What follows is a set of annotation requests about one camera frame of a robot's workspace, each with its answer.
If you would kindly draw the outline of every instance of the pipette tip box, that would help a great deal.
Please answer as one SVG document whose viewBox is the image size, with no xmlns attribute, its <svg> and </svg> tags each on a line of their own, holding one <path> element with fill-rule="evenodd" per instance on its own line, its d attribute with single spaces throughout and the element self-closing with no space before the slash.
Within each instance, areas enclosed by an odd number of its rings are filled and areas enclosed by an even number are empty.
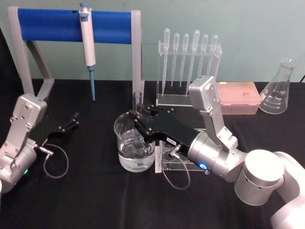
<svg viewBox="0 0 305 229">
<path fill-rule="evenodd" d="M 261 98 L 253 82 L 218 82 L 223 115 L 254 115 Z"/>
</svg>

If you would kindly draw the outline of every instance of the plastic dropper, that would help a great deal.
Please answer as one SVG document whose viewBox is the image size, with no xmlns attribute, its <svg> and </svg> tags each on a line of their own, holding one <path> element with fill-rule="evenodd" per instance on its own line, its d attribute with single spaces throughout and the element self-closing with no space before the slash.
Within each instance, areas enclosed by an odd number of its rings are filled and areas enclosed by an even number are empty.
<svg viewBox="0 0 305 229">
<path fill-rule="evenodd" d="M 206 47 L 208 45 L 208 41 L 209 41 L 209 36 L 208 34 L 204 34 L 202 36 L 202 41 L 201 41 L 201 56 L 200 56 L 200 59 L 199 59 L 199 67 L 198 67 L 198 78 L 200 77 L 200 73 L 201 73 L 201 69 L 202 69 L 202 64 L 203 64 L 203 59 L 204 59 L 204 56 L 205 56 L 205 50 L 206 50 Z"/>
<path fill-rule="evenodd" d="M 164 94 L 165 89 L 165 80 L 166 80 L 166 68 L 167 68 L 167 56 L 168 56 L 168 48 L 170 47 L 170 29 L 164 30 L 164 39 L 163 39 L 163 48 L 164 48 L 164 64 L 163 64 L 163 78 L 162 78 L 162 96 Z"/>
<path fill-rule="evenodd" d="M 175 67 L 176 67 L 176 57 L 179 47 L 179 38 L 180 35 L 178 33 L 175 33 L 173 36 L 173 64 L 172 64 L 172 86 L 173 86 L 173 78 L 175 76 Z"/>
<path fill-rule="evenodd" d="M 187 51 L 187 46 L 189 45 L 189 35 L 186 33 L 183 36 L 183 41 L 182 41 L 182 60 L 181 60 L 181 68 L 180 68 L 180 86 L 181 86 L 181 81 L 183 77 L 183 71 L 184 71 L 184 63 L 185 63 L 185 56 L 186 56 L 186 51 Z"/>
<path fill-rule="evenodd" d="M 216 49 L 216 46 L 217 46 L 217 41 L 218 41 L 218 36 L 214 35 L 212 37 L 212 42 L 211 42 L 210 58 L 209 58 L 208 68 L 206 70 L 206 76 L 210 76 L 211 66 L 212 66 L 214 52 L 215 52 L 215 49 Z"/>
<path fill-rule="evenodd" d="M 187 92 L 189 91 L 189 86 L 191 84 L 191 78 L 192 78 L 193 67 L 194 67 L 194 59 L 195 59 L 196 50 L 198 47 L 199 37 L 200 37 L 200 31 L 195 30 L 194 35 L 193 35 L 193 41 L 192 41 L 192 56 L 191 56 L 189 76 L 187 78 L 185 96 L 187 95 Z"/>
</svg>

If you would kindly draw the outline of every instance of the black table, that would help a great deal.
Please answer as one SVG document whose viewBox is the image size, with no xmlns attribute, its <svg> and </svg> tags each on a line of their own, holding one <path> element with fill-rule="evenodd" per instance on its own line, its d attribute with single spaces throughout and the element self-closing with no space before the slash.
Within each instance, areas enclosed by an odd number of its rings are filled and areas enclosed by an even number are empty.
<svg viewBox="0 0 305 229">
<path fill-rule="evenodd" d="M 38 88 L 40 81 L 35 81 Z M 256 84 L 258 91 L 264 83 Z M 46 115 L 64 120 L 80 112 L 79 128 L 62 147 L 70 169 L 59 180 L 45 176 L 38 159 L 8 194 L 2 195 L 1 229 L 261 229 L 271 228 L 270 217 L 284 204 L 277 193 L 260 207 L 239 200 L 234 184 L 202 172 L 191 172 L 191 186 L 173 189 L 154 168 L 136 174 L 118 160 L 115 119 L 130 108 L 131 82 L 97 81 L 95 104 L 88 81 L 56 80 Z M 4 141 L 9 117 L 20 91 L 0 92 Z M 145 83 L 145 104 L 155 103 L 155 82 Z M 239 140 L 239 149 L 284 151 L 305 167 L 305 83 L 291 83 L 288 109 L 279 115 L 225 115 L 226 126 Z M 177 118 L 191 126 L 203 125 L 192 108 L 177 108 Z M 176 184 L 184 172 L 173 171 Z"/>
</svg>

